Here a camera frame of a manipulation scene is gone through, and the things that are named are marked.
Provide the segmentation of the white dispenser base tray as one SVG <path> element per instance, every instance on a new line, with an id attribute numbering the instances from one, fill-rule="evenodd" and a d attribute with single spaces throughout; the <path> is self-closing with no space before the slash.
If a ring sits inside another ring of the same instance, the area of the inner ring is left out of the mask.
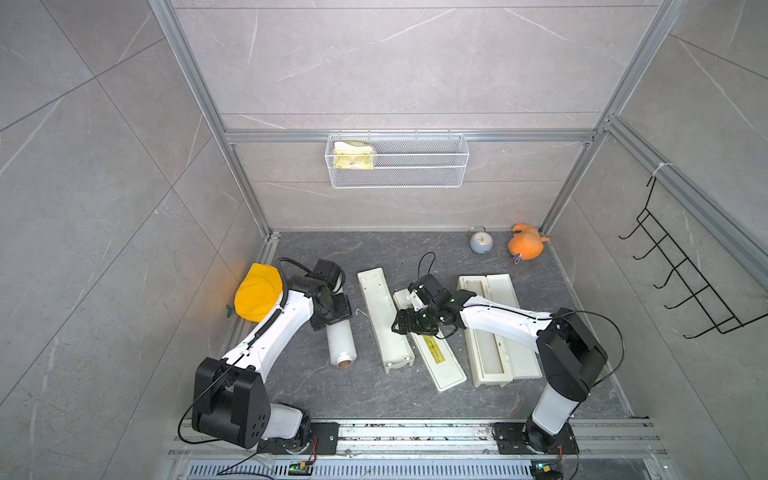
<path id="1" fill-rule="evenodd" d="M 357 274 L 357 278 L 367 306 L 385 373 L 389 374 L 393 369 L 412 366 L 415 355 L 407 338 L 391 330 L 396 319 L 397 309 L 387 285 L 383 269 L 375 268 L 361 271 Z"/>
<path id="2" fill-rule="evenodd" d="M 457 288 L 505 305 L 518 306 L 509 274 L 460 276 Z M 467 328 L 464 338 L 475 388 L 505 386 L 513 381 L 514 372 L 504 337 Z"/>

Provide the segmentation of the white wrap dispenser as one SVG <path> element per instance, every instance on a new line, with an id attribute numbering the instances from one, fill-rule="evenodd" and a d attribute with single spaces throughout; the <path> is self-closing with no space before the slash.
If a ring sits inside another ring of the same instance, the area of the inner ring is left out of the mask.
<path id="1" fill-rule="evenodd" d="M 398 310 L 420 311 L 427 309 L 416 294 L 409 293 L 407 289 L 396 291 L 393 294 L 393 299 Z M 467 375 L 446 339 L 436 339 L 414 333 L 408 333 L 408 335 L 424 360 L 427 372 L 439 392 L 444 392 L 467 380 Z"/>

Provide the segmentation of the white dispenser lid with label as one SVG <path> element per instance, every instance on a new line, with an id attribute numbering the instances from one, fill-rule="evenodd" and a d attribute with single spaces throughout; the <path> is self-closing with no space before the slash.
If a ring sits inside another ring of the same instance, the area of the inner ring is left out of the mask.
<path id="1" fill-rule="evenodd" d="M 489 298 L 506 308 L 519 308 L 519 302 L 509 274 L 487 276 L 490 288 Z M 514 380 L 539 379 L 542 370 L 536 352 L 531 348 L 534 340 L 524 340 L 521 333 L 512 337 L 504 336 Z"/>

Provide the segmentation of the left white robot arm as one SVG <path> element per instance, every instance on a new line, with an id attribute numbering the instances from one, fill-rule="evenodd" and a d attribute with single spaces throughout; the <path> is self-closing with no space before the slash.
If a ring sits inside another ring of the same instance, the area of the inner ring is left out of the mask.
<path id="1" fill-rule="evenodd" d="M 253 264 L 240 284 L 235 312 L 254 323 L 253 330 L 222 358 L 206 358 L 196 369 L 193 401 L 185 415 L 202 443 L 226 442 L 251 449 L 277 441 L 296 450 L 311 440 L 308 411 L 271 402 L 268 374 L 300 328 L 314 330 L 351 316 L 343 292 L 342 268 L 320 259 L 313 268 L 299 267 L 287 277 L 281 257 L 275 266 Z"/>

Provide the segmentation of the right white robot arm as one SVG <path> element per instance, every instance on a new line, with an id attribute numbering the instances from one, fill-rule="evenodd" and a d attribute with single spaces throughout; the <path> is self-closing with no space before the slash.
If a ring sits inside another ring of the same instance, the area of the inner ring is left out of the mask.
<path id="1" fill-rule="evenodd" d="M 605 378 L 607 352 L 578 311 L 523 310 L 471 290 L 452 291 L 431 274 L 396 293 L 389 291 L 380 269 L 359 273 L 358 282 L 386 367 L 401 361 L 393 348 L 406 345 L 410 335 L 444 342 L 444 325 L 499 336 L 536 355 L 546 386 L 522 427 L 533 452 L 548 453 L 563 444 L 571 415 Z"/>

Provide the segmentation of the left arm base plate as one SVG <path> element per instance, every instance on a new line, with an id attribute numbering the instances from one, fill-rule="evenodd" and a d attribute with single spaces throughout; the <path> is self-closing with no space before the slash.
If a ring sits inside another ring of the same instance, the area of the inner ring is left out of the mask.
<path id="1" fill-rule="evenodd" d="M 261 440 L 258 451 L 289 455 L 335 455 L 340 439 L 339 429 L 340 424 L 337 422 L 311 422 L 302 426 L 292 439 Z"/>

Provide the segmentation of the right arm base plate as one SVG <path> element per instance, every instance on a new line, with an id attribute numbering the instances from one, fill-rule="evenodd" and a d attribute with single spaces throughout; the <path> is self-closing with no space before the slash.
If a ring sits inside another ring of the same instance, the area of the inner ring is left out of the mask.
<path id="1" fill-rule="evenodd" d="M 532 421 L 496 422 L 491 434 L 502 455 L 575 455 L 580 452 L 571 425 L 549 434 Z"/>

